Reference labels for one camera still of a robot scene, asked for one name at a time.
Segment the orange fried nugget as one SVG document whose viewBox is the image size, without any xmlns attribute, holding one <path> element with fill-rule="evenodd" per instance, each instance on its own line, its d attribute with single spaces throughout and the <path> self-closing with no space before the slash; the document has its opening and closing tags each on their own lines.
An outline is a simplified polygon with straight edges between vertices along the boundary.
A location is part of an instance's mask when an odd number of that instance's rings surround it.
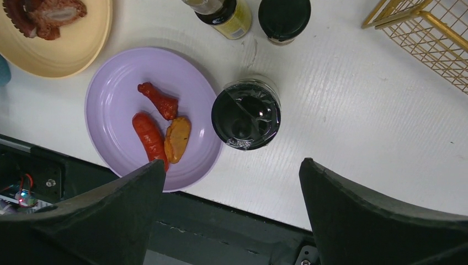
<svg viewBox="0 0 468 265">
<path fill-rule="evenodd" d="M 189 141 L 192 125 L 187 117 L 180 116 L 175 118 L 166 130 L 164 140 L 164 150 L 169 163 L 178 163 Z"/>
</svg>

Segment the purple plate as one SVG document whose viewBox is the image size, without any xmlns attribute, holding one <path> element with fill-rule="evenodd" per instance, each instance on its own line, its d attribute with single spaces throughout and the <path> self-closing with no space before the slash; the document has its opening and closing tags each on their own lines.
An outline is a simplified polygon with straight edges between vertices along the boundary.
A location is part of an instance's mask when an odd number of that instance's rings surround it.
<svg viewBox="0 0 468 265">
<path fill-rule="evenodd" d="M 182 159 L 170 165 L 165 192 L 185 190 L 204 178 L 222 150 L 211 122 L 216 94 L 205 76 L 185 58 L 157 47 L 139 47 L 118 53 L 95 73 L 86 95 L 85 120 L 90 139 L 106 165 L 123 177 L 148 163 L 132 125 L 146 112 L 165 132 L 170 122 L 137 86 L 150 82 L 178 100 L 178 113 L 192 124 Z"/>
</svg>

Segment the black cap spice jar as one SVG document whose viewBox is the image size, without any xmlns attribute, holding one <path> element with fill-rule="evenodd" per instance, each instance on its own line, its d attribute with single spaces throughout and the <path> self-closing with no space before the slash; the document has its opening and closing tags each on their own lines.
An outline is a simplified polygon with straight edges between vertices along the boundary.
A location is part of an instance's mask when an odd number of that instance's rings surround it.
<svg viewBox="0 0 468 265">
<path fill-rule="evenodd" d="M 309 0 L 262 0 L 258 8 L 259 25 L 267 39 L 279 46 L 294 41 L 311 17 Z"/>
</svg>

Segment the small red meat piece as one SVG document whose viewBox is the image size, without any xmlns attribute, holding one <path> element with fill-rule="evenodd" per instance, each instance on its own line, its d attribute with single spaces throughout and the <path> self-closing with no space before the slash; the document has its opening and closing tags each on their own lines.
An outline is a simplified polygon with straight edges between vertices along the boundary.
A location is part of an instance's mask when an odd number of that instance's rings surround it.
<svg viewBox="0 0 468 265">
<path fill-rule="evenodd" d="M 178 116 L 177 98 L 163 94 L 150 82 L 139 84 L 137 90 L 153 103 L 164 119 L 174 120 Z"/>
</svg>

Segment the blue mug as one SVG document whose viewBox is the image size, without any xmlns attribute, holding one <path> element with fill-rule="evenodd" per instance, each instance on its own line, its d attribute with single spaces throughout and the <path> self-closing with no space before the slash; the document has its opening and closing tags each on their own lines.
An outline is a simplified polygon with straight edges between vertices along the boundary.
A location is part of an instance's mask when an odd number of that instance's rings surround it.
<svg viewBox="0 0 468 265">
<path fill-rule="evenodd" d="M 0 56 L 0 86 L 6 86 L 11 81 L 11 78 L 9 64 L 3 56 Z"/>
</svg>

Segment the yellow plate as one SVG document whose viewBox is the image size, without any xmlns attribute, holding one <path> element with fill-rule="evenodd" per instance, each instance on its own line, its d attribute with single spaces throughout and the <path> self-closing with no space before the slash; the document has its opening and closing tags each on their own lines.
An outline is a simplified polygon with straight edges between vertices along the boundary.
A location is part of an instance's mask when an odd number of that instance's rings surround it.
<svg viewBox="0 0 468 265">
<path fill-rule="evenodd" d="M 88 14 L 60 29 L 56 40 L 27 38 L 1 10 L 1 55 L 21 70 L 65 78 L 86 69 L 104 47 L 113 20 L 113 1 L 84 1 Z"/>
</svg>

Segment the red sausage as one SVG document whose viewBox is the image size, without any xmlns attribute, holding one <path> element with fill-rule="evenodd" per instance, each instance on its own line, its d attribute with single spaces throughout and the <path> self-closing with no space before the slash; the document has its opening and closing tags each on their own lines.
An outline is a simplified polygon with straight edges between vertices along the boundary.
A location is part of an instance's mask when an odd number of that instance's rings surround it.
<svg viewBox="0 0 468 265">
<path fill-rule="evenodd" d="M 167 172 L 169 162 L 164 149 L 164 138 L 156 122 L 146 112 L 138 112 L 132 118 L 132 125 L 145 149 L 148 160 L 150 162 L 162 160 L 164 171 Z"/>
</svg>

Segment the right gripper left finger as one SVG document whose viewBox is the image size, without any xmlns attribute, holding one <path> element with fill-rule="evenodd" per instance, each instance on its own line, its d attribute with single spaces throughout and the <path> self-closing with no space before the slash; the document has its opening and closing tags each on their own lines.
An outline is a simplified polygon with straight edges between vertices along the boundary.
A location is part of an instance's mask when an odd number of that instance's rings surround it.
<svg viewBox="0 0 468 265">
<path fill-rule="evenodd" d="M 160 160 L 32 214 L 1 217 L 2 264 L 143 264 L 166 173 Z"/>
</svg>

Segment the black lid grinder jar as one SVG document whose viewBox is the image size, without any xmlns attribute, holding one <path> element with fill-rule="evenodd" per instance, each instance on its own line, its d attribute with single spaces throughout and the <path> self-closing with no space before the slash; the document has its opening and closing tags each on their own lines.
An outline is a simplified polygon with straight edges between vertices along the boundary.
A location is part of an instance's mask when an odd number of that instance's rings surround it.
<svg viewBox="0 0 468 265">
<path fill-rule="evenodd" d="M 211 121 L 229 147 L 250 151 L 267 146 L 281 123 L 277 86 L 263 75 L 226 84 L 212 105 Z"/>
</svg>

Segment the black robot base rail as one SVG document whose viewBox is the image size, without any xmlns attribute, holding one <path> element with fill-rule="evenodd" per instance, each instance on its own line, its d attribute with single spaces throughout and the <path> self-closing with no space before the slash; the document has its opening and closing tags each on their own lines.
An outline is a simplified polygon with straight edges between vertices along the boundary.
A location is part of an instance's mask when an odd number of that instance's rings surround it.
<svg viewBox="0 0 468 265">
<path fill-rule="evenodd" d="M 109 170 L 1 136 L 1 170 L 42 158 L 65 173 L 62 199 L 1 216 L 2 264 L 319 264 L 311 232 L 186 193 L 164 193 L 160 163 Z"/>
</svg>

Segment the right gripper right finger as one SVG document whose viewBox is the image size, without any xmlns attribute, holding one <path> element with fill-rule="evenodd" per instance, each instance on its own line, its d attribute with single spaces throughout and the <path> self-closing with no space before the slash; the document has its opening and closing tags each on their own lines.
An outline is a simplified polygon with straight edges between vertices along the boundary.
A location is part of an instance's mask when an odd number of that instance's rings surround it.
<svg viewBox="0 0 468 265">
<path fill-rule="evenodd" d="M 299 179 L 322 264 L 467 263 L 467 216 L 394 199 L 311 158 Z"/>
</svg>

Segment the yellow label sauce bottle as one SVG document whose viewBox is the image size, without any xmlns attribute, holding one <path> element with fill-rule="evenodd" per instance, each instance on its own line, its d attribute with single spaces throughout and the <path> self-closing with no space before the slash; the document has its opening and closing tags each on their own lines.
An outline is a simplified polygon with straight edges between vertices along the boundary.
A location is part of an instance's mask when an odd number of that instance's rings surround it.
<svg viewBox="0 0 468 265">
<path fill-rule="evenodd" d="M 252 12 L 241 0 L 183 0 L 200 21 L 229 40 L 245 36 L 252 25 Z"/>
</svg>

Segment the brown roasted meat piece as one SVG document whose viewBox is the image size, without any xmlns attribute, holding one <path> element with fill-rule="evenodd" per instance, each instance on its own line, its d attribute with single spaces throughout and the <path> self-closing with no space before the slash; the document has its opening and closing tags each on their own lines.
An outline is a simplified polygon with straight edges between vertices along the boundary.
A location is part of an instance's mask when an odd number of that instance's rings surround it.
<svg viewBox="0 0 468 265">
<path fill-rule="evenodd" d="M 12 25 L 27 38 L 56 40 L 60 28 L 87 15 L 87 6 L 76 0 L 4 0 L 3 10 Z"/>
</svg>

